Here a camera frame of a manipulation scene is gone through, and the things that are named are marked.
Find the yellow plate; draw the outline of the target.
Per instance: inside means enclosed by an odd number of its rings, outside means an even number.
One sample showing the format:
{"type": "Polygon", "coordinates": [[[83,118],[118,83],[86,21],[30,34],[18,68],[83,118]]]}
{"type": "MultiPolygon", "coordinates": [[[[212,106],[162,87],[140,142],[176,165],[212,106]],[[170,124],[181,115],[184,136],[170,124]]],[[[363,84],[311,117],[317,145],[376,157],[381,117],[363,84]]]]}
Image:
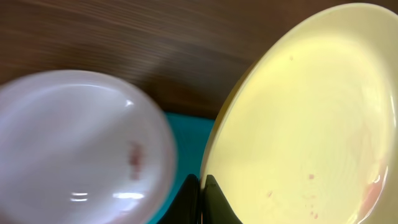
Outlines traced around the yellow plate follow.
{"type": "Polygon", "coordinates": [[[206,145],[242,223],[397,222],[397,14],[305,19],[238,81],[206,145]]]}

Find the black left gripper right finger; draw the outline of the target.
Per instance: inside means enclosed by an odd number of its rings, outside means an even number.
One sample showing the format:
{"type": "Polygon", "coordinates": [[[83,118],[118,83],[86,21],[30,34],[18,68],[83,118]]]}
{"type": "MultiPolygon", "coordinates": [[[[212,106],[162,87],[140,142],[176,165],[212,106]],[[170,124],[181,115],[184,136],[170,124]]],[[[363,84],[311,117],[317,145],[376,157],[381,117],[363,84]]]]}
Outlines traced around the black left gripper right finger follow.
{"type": "Polygon", "coordinates": [[[202,191],[202,224],[242,224],[213,175],[207,175],[202,191]]]}

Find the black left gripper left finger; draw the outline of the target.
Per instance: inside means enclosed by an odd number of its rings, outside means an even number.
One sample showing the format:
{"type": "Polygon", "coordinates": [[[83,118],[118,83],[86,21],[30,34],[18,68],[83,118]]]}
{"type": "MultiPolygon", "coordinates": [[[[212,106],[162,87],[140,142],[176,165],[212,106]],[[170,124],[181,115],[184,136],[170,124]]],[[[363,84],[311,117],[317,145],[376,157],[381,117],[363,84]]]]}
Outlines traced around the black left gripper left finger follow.
{"type": "Polygon", "coordinates": [[[194,174],[187,175],[170,207],[157,224],[197,224],[200,183],[194,174]]]}

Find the pink plate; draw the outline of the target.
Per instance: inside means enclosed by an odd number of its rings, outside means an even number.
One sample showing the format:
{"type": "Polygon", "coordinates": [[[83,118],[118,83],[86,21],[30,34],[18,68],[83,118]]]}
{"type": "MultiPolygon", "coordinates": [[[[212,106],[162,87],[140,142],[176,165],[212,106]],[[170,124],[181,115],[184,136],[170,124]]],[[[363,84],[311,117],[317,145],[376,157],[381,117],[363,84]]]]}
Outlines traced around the pink plate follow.
{"type": "Polygon", "coordinates": [[[1,86],[2,223],[147,223],[176,166],[164,113],[128,82],[54,70],[1,86]]]}

